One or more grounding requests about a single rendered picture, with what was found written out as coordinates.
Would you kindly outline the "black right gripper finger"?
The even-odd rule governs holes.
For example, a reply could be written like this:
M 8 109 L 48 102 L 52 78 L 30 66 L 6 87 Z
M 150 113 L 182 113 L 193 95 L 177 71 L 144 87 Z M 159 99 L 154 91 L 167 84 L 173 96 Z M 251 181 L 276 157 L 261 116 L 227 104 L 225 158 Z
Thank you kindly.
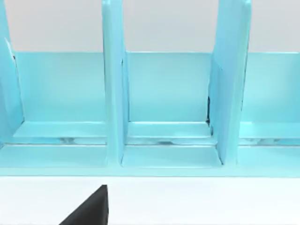
M 101 185 L 59 225 L 108 225 L 107 185 Z

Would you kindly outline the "light blue rack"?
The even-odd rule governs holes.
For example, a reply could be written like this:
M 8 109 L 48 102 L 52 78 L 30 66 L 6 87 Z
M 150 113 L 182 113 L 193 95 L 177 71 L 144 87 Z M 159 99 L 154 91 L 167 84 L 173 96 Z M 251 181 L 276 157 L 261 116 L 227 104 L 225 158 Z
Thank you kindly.
M 0 175 L 300 177 L 275 0 L 0 0 Z

